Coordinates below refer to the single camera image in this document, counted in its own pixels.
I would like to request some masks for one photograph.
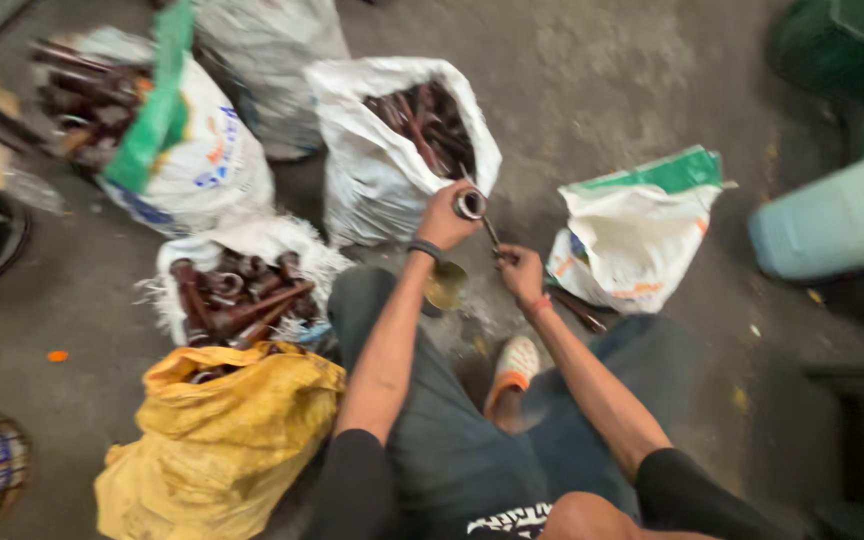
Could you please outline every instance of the black sleeve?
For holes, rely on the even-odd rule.
[[[646,456],[638,467],[635,491],[647,529],[723,540],[790,538],[675,448]]]
[[[305,540],[376,540],[395,517],[385,449],[368,431],[343,431],[329,446]]]

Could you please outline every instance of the yellow plastic bag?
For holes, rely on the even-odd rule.
[[[271,346],[281,352],[270,355]],[[188,384],[200,366],[244,366]],[[99,532],[116,540],[238,540],[269,514],[329,434],[345,370],[280,342],[179,348],[142,377],[142,438],[95,480]]]

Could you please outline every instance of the hand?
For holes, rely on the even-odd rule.
[[[455,214],[452,201],[463,190],[474,190],[468,180],[460,179],[438,190],[429,199],[415,237],[432,242],[441,251],[450,250],[466,237],[482,229],[482,220],[463,219]]]
[[[496,266],[518,304],[525,308],[541,299],[545,269],[539,254],[510,244],[499,244],[497,249],[500,257]]]

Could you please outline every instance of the foot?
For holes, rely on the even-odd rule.
[[[510,407],[499,405],[503,402],[517,403],[518,399],[504,398],[509,397],[510,394],[522,396],[541,367],[539,350],[532,340],[522,335],[511,338],[502,349],[498,364],[495,366],[495,378],[492,380],[492,387],[488,391],[483,409],[485,417],[501,427],[509,423],[510,419],[504,417],[509,416],[510,413],[518,416],[517,410],[510,411]]]

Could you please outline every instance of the brass bowl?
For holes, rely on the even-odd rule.
[[[454,262],[440,262],[425,281],[422,313],[441,317],[462,306],[462,292],[469,274]]]

